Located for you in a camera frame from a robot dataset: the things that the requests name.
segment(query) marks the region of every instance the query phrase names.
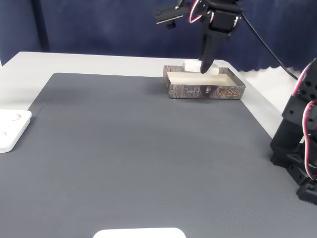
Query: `white table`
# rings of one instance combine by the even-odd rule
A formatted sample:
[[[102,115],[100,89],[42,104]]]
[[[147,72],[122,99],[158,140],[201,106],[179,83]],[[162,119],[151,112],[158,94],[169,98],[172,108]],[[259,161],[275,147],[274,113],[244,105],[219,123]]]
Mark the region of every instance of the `white table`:
[[[54,73],[162,77],[164,65],[181,65],[183,61],[20,52],[0,69],[0,109],[27,110]],[[241,101],[273,137],[282,120],[281,112],[229,63],[217,60],[217,64],[230,68],[246,85]]]

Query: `black cable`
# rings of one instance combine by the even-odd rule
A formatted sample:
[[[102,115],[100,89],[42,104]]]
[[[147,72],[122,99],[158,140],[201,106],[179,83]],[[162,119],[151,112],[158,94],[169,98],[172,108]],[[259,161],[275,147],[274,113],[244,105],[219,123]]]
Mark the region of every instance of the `black cable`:
[[[276,55],[271,51],[271,49],[267,46],[267,44],[262,40],[262,38],[258,35],[257,31],[253,28],[253,26],[250,24],[250,22],[247,20],[245,15],[242,13],[243,19],[246,21],[247,25],[250,27],[250,29],[253,31],[253,33],[257,36],[257,38],[261,41],[261,43],[265,46],[265,48],[272,54],[272,56],[276,59],[276,61],[281,65],[283,70],[285,70],[289,75],[291,75],[296,80],[298,79],[295,75],[293,75],[284,65],[283,63],[276,57]]]

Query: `table surface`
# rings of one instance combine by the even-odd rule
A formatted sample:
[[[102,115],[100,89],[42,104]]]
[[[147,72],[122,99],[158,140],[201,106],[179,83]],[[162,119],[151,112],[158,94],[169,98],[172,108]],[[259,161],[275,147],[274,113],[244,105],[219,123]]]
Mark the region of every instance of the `table surface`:
[[[0,69],[0,109],[27,110],[54,73],[162,77],[164,65],[181,65],[183,61],[20,52]],[[281,112],[229,63],[222,60],[216,62],[230,68],[246,85],[241,101],[273,137],[282,120]]]
[[[1,156],[0,237],[316,237],[316,207],[269,160],[240,100],[170,99],[162,78],[57,73]]]

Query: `black bracket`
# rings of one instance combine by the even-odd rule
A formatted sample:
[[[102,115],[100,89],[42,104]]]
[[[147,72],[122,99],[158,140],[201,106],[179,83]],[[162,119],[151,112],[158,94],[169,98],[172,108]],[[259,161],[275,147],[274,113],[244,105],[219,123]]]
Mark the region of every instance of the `black bracket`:
[[[271,142],[271,161],[287,169],[294,181],[300,185],[297,195],[303,201],[317,205],[317,181],[306,173],[304,164],[305,142],[303,138],[303,113],[310,101],[317,98],[317,60],[313,61],[298,90],[292,95],[282,113],[283,120]],[[308,166],[310,173],[317,176],[317,106],[313,105],[307,118],[309,134]]]

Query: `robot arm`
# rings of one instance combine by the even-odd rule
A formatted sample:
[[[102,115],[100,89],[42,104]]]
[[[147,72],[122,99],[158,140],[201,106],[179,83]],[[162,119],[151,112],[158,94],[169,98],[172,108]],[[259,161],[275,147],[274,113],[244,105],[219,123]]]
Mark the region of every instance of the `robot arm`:
[[[242,8],[238,0],[195,0],[193,5],[179,0],[176,6],[161,8],[155,11],[157,24],[166,23],[169,29],[175,28],[175,19],[190,13],[189,22],[201,19],[203,42],[199,54],[202,61],[201,73],[206,73],[212,65],[218,48],[237,27],[241,19]],[[196,11],[198,17],[191,19]]]

